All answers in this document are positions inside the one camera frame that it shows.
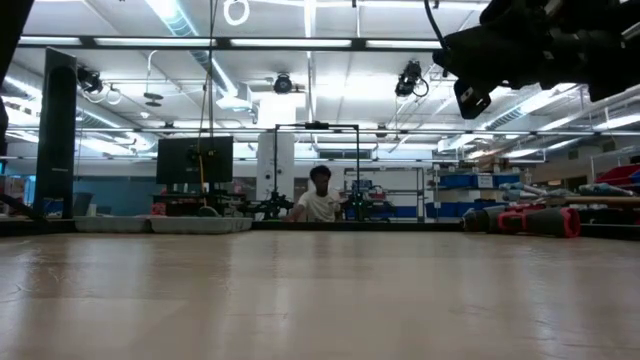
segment person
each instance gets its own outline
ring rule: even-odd
[[[340,195],[337,191],[329,189],[331,170],[324,165],[316,166],[311,169],[309,178],[315,185],[315,190],[302,194],[298,204],[283,220],[297,221],[305,211],[308,221],[335,222],[341,219]]]

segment white t-shirt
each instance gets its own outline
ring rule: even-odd
[[[329,189],[327,195],[321,197],[315,190],[309,190],[300,196],[298,204],[304,206],[308,221],[334,222],[340,211],[340,194]]]

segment wooden floor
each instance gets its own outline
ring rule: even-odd
[[[640,359],[640,243],[0,239],[0,359]]]

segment tall black speaker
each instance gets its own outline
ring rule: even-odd
[[[73,217],[76,86],[76,58],[47,49],[33,209],[62,201],[63,219]]]

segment monitor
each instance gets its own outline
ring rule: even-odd
[[[199,184],[200,156],[204,182],[233,181],[233,137],[161,139],[158,141],[158,184]]]

